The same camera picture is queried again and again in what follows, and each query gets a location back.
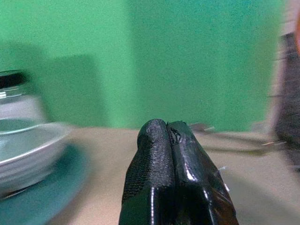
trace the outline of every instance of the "black jar lid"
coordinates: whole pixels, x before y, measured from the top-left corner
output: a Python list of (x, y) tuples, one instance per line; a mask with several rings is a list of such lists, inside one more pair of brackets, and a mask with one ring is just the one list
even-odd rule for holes
[(27, 79), (24, 73), (20, 70), (9, 70), (0, 72), (0, 89), (18, 86), (26, 82)]

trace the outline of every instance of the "green wall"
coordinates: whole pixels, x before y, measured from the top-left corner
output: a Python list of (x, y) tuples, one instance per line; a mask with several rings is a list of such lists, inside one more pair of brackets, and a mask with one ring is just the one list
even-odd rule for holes
[(52, 120), (140, 127), (263, 120), (281, 0), (2, 1), (0, 70), (24, 68)]

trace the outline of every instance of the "beige table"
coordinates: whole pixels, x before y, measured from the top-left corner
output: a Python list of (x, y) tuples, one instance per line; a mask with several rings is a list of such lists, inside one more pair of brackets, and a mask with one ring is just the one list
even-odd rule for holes
[[(137, 134), (137, 130), (128, 129), (81, 128), (76, 129), (70, 135), (70, 141), (82, 145), (89, 153), (93, 172), (79, 195), (50, 222), (51, 225), (118, 224), (125, 173), (136, 152)], [(203, 145), (228, 144), (209, 136), (196, 135), (196, 137)], [(240, 143), (231, 144), (237, 148), (241, 145)], [(235, 187), (231, 187), (228, 183), (231, 195), (238, 192), (236, 188), (243, 191), (247, 185), (253, 187), (250, 189), (252, 194), (245, 193), (245, 204), (236, 203), (235, 207), (239, 207), (237, 212), (241, 211), (241, 214), (246, 215), (251, 213), (248, 212), (247, 204), (252, 204), (251, 208), (256, 210), (256, 207), (260, 207), (259, 204), (266, 203), (270, 207), (279, 204), (288, 212), (300, 215), (300, 181), (296, 174), (289, 171), (282, 152), (272, 152), (263, 157), (213, 151), (209, 151), (208, 154), (219, 168), (227, 167), (225, 182), (231, 177), (237, 178), (236, 184), (230, 181)], [(251, 196), (256, 192), (261, 193), (258, 196), (265, 193), (269, 198), (263, 201), (264, 198), (256, 197), (262, 201), (256, 202), (255, 196), (253, 198)]]

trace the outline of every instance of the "green backdrop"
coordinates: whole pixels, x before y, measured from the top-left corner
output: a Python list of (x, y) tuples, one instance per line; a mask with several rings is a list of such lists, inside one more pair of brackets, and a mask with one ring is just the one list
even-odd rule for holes
[(52, 120), (245, 130), (263, 120), (281, 0), (1, 1), (0, 70), (31, 75)]

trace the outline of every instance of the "teal plate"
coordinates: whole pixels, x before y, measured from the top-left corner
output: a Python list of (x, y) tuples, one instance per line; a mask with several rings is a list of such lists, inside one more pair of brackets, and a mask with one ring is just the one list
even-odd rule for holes
[(0, 225), (43, 225), (64, 209), (89, 174), (89, 158), (76, 146), (66, 147), (55, 171), (22, 193), (0, 201)]

